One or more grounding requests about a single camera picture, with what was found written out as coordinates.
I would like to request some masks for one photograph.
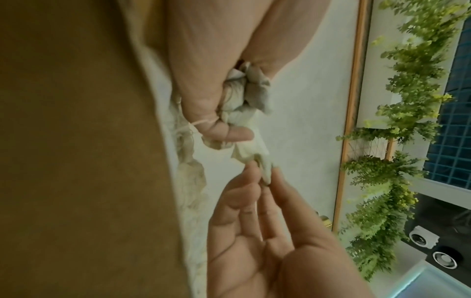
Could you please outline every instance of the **white cloth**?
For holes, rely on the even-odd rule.
[[[234,146],[232,158],[241,163],[255,160],[262,169],[262,178],[267,185],[271,183],[273,164],[255,118],[257,110],[265,114],[271,113],[269,88],[270,80],[259,67],[251,65],[250,62],[243,63],[238,70],[232,69],[224,82],[225,96],[219,117],[229,125],[250,128],[255,137],[251,141],[237,142],[235,145],[203,137],[203,143],[212,149],[220,150]]]

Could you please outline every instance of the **skin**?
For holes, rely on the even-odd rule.
[[[372,298],[366,282],[316,212],[255,162],[223,190],[208,229],[208,298]],[[281,209],[291,238],[280,220]]]

